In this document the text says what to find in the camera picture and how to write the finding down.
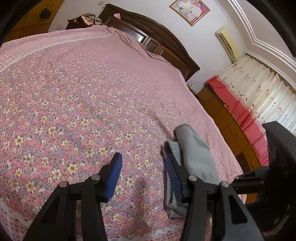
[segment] bed sheet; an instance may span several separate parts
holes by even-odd
[[[108,238],[179,240],[183,220],[163,207],[160,147],[182,123],[206,141],[221,180],[242,174],[180,71],[129,34],[58,31],[5,43],[0,55],[0,222],[13,240],[60,182],[87,179],[115,152],[123,166],[102,204]]]

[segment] wall-mounted air conditioner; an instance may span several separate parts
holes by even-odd
[[[216,32],[216,36],[220,40],[231,61],[233,63],[236,62],[239,59],[239,52],[227,29],[223,27],[219,28]]]

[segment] headboard panel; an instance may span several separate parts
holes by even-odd
[[[113,16],[116,13],[120,13],[121,19]],[[150,52],[165,58],[181,71],[185,81],[200,70],[180,41],[158,22],[112,4],[106,4],[99,18],[105,25],[133,35]]]

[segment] curtain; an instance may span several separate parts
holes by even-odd
[[[207,81],[228,104],[228,110],[255,148],[262,165],[268,164],[265,130],[277,121],[296,136],[296,96],[278,74],[245,56]]]

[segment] framed photograph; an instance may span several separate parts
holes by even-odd
[[[191,26],[210,11],[201,0],[177,0],[170,5],[170,8],[174,9]]]

